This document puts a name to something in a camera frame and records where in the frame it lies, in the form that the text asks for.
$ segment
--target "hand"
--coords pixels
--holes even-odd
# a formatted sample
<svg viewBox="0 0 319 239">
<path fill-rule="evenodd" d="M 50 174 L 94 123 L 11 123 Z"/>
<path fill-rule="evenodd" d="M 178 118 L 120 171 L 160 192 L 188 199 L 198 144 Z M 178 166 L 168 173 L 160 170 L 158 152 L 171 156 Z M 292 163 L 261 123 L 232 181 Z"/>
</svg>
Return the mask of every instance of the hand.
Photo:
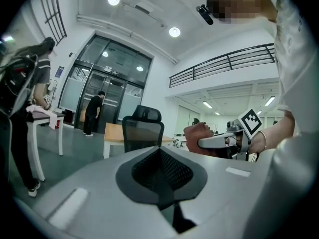
<svg viewBox="0 0 319 239">
<path fill-rule="evenodd" d="M 217 157 L 215 149 L 204 149 L 199 147 L 197 143 L 200 139 L 213 136 L 207 125 L 201 122 L 188 126 L 184 129 L 184 133 L 186 137 L 186 146 L 190 152 Z"/>
</svg>

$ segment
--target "white ceiling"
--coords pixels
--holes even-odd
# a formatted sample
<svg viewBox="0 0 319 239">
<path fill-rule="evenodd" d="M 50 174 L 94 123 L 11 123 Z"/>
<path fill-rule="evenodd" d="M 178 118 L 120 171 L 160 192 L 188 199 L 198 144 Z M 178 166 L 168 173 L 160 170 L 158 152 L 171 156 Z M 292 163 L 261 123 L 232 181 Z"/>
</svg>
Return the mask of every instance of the white ceiling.
<svg viewBox="0 0 319 239">
<path fill-rule="evenodd" d="M 7 35 L 13 37 L 12 41 L 3 43 L 6 46 L 8 53 L 38 43 L 31 33 L 30 29 L 27 27 L 20 11 L 18 11 L 18 13 L 15 15 L 14 19 L 10 23 L 10 26 L 3 36 Z"/>
<path fill-rule="evenodd" d="M 157 45 L 169 55 L 179 58 L 194 47 L 216 41 L 241 31 L 264 26 L 263 20 L 246 24 L 225 24 L 218 20 L 209 26 L 196 7 L 206 0 L 121 0 L 117 6 L 108 0 L 79 0 L 79 14 L 103 19 L 125 27 Z M 146 8 L 146 14 L 135 6 Z M 178 27 L 181 35 L 170 37 L 168 30 Z"/>
<path fill-rule="evenodd" d="M 266 107 L 265 104 L 271 96 L 275 100 Z M 263 111 L 260 116 L 283 116 L 282 111 L 277 110 L 280 97 L 279 82 L 254 82 L 251 84 L 232 86 L 222 89 L 208 89 L 196 91 L 186 95 L 176 96 L 200 109 L 205 114 L 238 116 L 247 109 Z M 210 109 L 203 104 L 208 102 L 213 108 Z"/>
</svg>

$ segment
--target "railing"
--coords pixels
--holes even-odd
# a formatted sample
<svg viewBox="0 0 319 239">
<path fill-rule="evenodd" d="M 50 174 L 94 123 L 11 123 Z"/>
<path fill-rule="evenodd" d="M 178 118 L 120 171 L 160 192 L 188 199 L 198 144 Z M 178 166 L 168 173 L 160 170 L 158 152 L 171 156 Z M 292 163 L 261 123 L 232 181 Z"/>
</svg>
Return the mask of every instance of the railing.
<svg viewBox="0 0 319 239">
<path fill-rule="evenodd" d="M 61 16 L 59 0 L 41 0 L 41 4 L 46 19 L 44 23 L 49 25 L 57 46 L 63 38 L 67 37 Z"/>
<path fill-rule="evenodd" d="M 169 78 L 169 87 L 172 88 L 180 84 L 217 73 L 274 62 L 275 47 L 273 43 L 236 50 L 209 59 L 184 71 L 174 74 Z"/>
</svg>

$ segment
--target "ceiling vent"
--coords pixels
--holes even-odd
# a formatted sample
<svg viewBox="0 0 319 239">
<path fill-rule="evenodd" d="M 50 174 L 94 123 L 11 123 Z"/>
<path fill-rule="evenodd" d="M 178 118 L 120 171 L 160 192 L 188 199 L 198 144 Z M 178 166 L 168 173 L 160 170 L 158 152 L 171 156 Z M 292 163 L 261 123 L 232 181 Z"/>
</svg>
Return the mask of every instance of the ceiling vent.
<svg viewBox="0 0 319 239">
<path fill-rule="evenodd" d="M 135 9 L 138 9 L 138 10 L 144 12 L 144 13 L 147 14 L 147 15 L 150 14 L 150 11 L 148 11 L 148 10 L 146 10 L 146 9 L 144 9 L 144 8 L 142 8 L 142 7 L 140 7 L 139 5 L 136 5 L 136 6 L 135 6 Z"/>
</svg>

